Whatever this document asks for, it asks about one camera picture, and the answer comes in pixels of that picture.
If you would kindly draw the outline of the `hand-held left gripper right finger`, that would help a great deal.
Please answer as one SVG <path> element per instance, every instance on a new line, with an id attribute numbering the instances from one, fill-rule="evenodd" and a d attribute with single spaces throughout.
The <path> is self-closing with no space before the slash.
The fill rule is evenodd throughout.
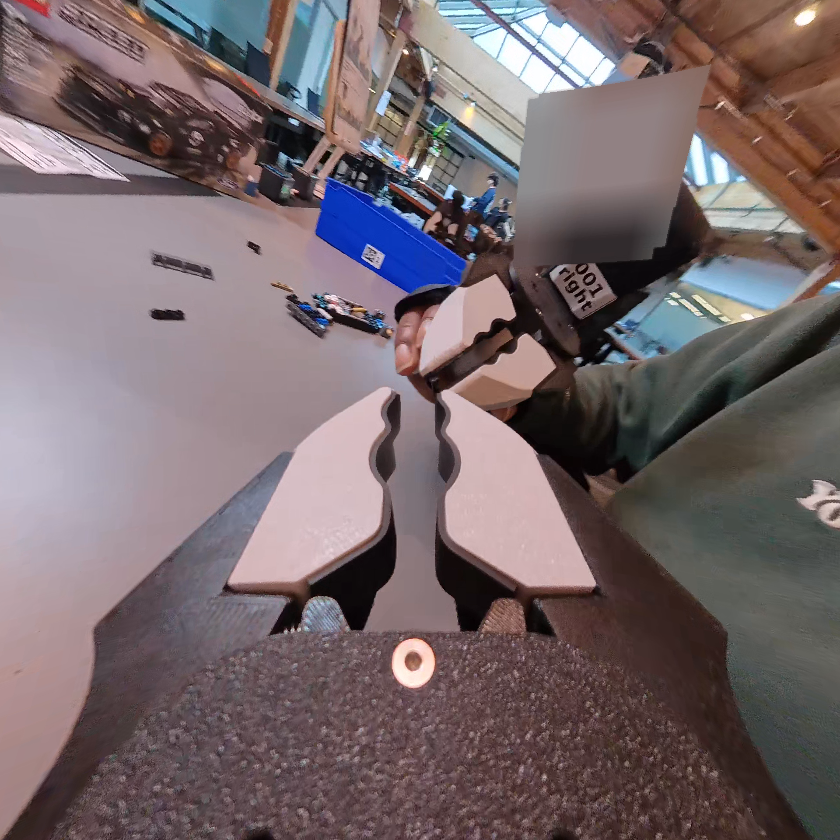
<path id="1" fill-rule="evenodd" d="M 437 397 L 444 546 L 516 595 L 591 595 L 595 577 L 532 447 L 451 392 Z"/>

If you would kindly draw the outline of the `lego car model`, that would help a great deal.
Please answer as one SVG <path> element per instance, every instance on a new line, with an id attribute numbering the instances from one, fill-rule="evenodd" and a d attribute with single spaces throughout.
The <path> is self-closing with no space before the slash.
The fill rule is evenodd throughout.
<path id="1" fill-rule="evenodd" d="M 394 334 L 394 328 L 386 321 L 383 310 L 370 310 L 357 302 L 333 294 L 313 292 L 311 298 L 333 322 L 387 340 Z"/>

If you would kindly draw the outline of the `blue plastic bin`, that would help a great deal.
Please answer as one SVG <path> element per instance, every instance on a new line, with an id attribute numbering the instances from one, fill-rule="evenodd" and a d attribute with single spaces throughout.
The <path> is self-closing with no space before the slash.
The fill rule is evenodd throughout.
<path id="1" fill-rule="evenodd" d="M 331 178 L 316 236 L 406 292 L 460 284 L 466 261 L 391 208 Z"/>

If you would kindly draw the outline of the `black blue lego subassembly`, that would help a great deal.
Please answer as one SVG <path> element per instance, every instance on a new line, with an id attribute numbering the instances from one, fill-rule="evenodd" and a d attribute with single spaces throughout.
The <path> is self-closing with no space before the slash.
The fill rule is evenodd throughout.
<path id="1" fill-rule="evenodd" d="M 319 338 L 326 336 L 333 323 L 328 312 L 312 306 L 294 293 L 287 295 L 287 311 L 293 319 Z"/>

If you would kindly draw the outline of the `small flat black piece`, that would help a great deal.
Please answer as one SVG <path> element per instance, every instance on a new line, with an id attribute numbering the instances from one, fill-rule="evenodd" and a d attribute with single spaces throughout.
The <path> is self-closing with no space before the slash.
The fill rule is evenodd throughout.
<path id="1" fill-rule="evenodd" d="M 210 266 L 206 266 L 189 259 L 152 251 L 150 253 L 150 261 L 154 267 L 159 267 L 164 270 L 173 270 L 192 277 L 200 277 L 206 280 L 215 281 L 214 271 Z"/>

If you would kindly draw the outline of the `hanging banner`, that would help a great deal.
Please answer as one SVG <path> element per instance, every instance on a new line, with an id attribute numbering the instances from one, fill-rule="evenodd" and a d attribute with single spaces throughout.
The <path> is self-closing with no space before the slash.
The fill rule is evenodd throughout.
<path id="1" fill-rule="evenodd" d="M 347 154 L 361 151 L 380 11 L 379 1 L 349 1 L 333 38 L 322 117 L 328 141 Z"/>

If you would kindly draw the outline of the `small black device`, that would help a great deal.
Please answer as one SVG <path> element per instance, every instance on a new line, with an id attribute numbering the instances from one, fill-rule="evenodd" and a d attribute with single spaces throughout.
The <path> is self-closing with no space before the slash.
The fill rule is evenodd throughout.
<path id="1" fill-rule="evenodd" d="M 272 164 L 260 166 L 258 192 L 278 205 L 288 205 L 298 197 L 294 174 L 288 169 L 278 168 Z"/>

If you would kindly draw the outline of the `white paper sheets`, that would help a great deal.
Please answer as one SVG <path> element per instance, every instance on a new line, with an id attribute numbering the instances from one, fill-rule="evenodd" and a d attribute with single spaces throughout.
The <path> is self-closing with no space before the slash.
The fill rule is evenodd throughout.
<path id="1" fill-rule="evenodd" d="M 103 181 L 129 178 L 66 135 L 5 113 L 1 151 L 39 175 L 85 175 Z"/>

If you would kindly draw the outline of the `lego set box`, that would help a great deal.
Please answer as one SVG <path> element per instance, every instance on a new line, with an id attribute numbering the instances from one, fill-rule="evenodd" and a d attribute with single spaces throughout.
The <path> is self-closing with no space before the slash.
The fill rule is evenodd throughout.
<path id="1" fill-rule="evenodd" d="M 128 2 L 2 2 L 2 113 L 220 193 L 257 195 L 254 83 Z"/>

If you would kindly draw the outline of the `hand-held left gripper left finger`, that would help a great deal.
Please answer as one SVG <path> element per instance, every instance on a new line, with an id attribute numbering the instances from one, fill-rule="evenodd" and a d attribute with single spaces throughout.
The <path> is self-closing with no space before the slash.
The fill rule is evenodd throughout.
<path id="1" fill-rule="evenodd" d="M 400 416 L 400 395 L 381 387 L 300 442 L 227 578 L 229 590 L 308 594 L 385 536 Z"/>

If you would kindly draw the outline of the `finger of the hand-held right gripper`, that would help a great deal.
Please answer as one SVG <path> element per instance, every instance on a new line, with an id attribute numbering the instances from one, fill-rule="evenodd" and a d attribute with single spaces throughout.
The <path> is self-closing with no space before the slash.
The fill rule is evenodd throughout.
<path id="1" fill-rule="evenodd" d="M 457 287 L 427 327 L 418 377 L 426 384 L 510 384 L 509 359 L 498 354 L 514 340 L 517 315 L 498 276 Z"/>
<path id="2" fill-rule="evenodd" d="M 499 411 L 527 401 L 555 371 L 550 353 L 532 336 L 521 335 L 512 352 L 499 353 L 454 384 L 454 394 L 482 410 Z"/>

